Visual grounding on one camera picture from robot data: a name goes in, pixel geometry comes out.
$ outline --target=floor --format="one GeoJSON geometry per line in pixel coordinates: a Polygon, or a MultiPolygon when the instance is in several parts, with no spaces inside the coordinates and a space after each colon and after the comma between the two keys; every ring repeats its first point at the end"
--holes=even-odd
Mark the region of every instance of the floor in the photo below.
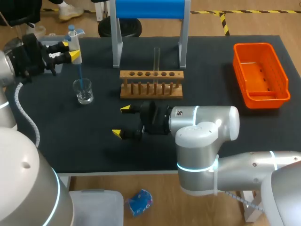
{"type": "MultiPolygon", "coordinates": [[[[299,0],[191,0],[191,10],[301,10],[299,0]]],[[[89,0],[67,0],[66,2],[94,10],[89,0]]],[[[56,5],[43,0],[43,8],[56,8],[56,5]]],[[[291,59],[301,74],[299,45],[301,14],[226,14],[226,22],[231,35],[280,35],[291,59]]],[[[142,19],[142,36],[178,36],[179,20],[142,19]]],[[[98,37],[95,14],[85,13],[82,17],[67,23],[60,23],[56,12],[42,12],[41,22],[47,34],[66,34],[69,24],[74,24],[86,32],[86,37],[98,37]]],[[[218,16],[212,14],[192,14],[190,18],[191,36],[224,35],[218,16]]],[[[16,33],[8,27],[0,27],[0,49],[16,33]]],[[[125,208],[125,226],[267,226],[264,214],[253,224],[246,224],[242,205],[224,194],[218,196],[192,197],[180,190],[177,175],[136,175],[77,177],[71,181],[71,190],[96,189],[117,190],[124,199],[132,197],[140,189],[153,195],[154,205],[137,218],[133,218],[125,208]]]]}

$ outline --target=test tube rack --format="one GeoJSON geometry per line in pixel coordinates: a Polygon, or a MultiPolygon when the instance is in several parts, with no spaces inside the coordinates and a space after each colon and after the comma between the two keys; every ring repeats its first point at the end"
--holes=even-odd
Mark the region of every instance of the test tube rack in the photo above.
{"type": "Polygon", "coordinates": [[[120,71],[120,98],[122,99],[182,99],[183,71],[120,71]],[[156,80],[156,82],[134,83],[135,80],[156,80]]]}

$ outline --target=orange basket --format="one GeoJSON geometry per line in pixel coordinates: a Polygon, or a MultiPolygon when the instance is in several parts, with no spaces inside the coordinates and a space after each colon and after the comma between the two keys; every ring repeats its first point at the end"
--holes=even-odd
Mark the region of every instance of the orange basket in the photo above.
{"type": "Polygon", "coordinates": [[[270,44],[234,45],[233,66],[248,108],[280,108],[290,99],[287,76],[270,44]]]}

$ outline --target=white sneaker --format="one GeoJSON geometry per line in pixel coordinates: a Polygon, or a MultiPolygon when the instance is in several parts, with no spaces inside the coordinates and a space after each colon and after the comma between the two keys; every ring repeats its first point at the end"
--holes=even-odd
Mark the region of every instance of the white sneaker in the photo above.
{"type": "Polygon", "coordinates": [[[74,7],[73,5],[68,5],[66,7],[60,7],[58,17],[63,20],[67,21],[74,17],[79,17],[84,13],[82,8],[74,7]]]}
{"type": "Polygon", "coordinates": [[[39,39],[46,35],[46,28],[42,25],[40,25],[40,26],[36,25],[33,28],[30,26],[27,26],[26,34],[31,34],[31,33],[34,33],[34,35],[37,37],[37,39],[39,39]]]}

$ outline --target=black table mat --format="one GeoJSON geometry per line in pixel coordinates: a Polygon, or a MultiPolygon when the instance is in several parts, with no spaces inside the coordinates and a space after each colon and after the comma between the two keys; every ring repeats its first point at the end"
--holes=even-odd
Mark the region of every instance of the black table mat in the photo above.
{"type": "MultiPolygon", "coordinates": [[[[151,70],[153,48],[161,48],[160,69],[178,70],[177,37],[125,38],[122,70],[151,70]]],[[[40,129],[40,151],[58,173],[176,170],[174,138],[144,135],[140,143],[122,141],[111,129],[135,128],[139,115],[120,108],[142,100],[120,100],[119,69],[112,68],[110,38],[80,39],[83,76],[92,81],[94,101],[80,106],[72,90],[74,65],[57,77],[41,75],[20,91],[20,102],[40,129]]],[[[294,150],[300,146],[301,81],[279,36],[189,37],[183,100],[158,100],[159,105],[234,105],[240,113],[238,139],[222,145],[220,157],[243,152],[294,150]],[[291,99],[279,110],[246,109],[236,81],[233,45],[268,42],[289,79],[291,99]]],[[[13,102],[14,87],[6,91],[13,102]]],[[[18,130],[32,141],[34,133],[16,106],[18,130]]]]}

